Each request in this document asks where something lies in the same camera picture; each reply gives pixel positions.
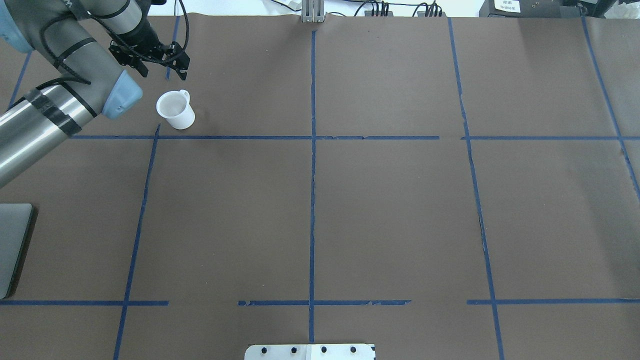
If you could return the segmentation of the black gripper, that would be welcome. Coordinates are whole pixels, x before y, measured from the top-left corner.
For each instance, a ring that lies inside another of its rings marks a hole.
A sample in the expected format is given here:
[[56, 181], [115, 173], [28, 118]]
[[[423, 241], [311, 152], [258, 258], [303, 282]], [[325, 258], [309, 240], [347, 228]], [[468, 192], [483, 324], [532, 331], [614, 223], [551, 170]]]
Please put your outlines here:
[[160, 41], [157, 33], [151, 27], [142, 27], [138, 30], [131, 30], [122, 34], [122, 39], [127, 45], [139, 54], [149, 59], [167, 63], [169, 68], [176, 70], [178, 77], [185, 81], [188, 76], [190, 57], [185, 49], [178, 43], [172, 42], [167, 46], [167, 54], [163, 50], [165, 46]]

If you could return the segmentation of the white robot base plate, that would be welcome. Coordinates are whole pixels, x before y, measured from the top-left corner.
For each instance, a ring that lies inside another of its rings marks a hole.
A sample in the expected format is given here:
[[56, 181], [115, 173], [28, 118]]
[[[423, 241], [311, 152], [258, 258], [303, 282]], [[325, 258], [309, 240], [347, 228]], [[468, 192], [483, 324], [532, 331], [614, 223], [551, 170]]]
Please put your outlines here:
[[254, 344], [245, 353], [245, 360], [375, 360], [373, 344]]

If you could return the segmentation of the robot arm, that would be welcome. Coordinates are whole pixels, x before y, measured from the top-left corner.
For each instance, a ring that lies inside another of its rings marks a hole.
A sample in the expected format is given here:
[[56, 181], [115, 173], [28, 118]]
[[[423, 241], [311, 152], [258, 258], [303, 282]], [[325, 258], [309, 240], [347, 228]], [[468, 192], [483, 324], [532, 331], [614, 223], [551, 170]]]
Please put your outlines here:
[[17, 98], [1, 116], [1, 185], [6, 186], [98, 116], [116, 119], [134, 107], [147, 64], [185, 80], [190, 23], [183, 43], [160, 41], [149, 10], [162, 0], [3, 0], [1, 38], [21, 53], [38, 53], [56, 71]]

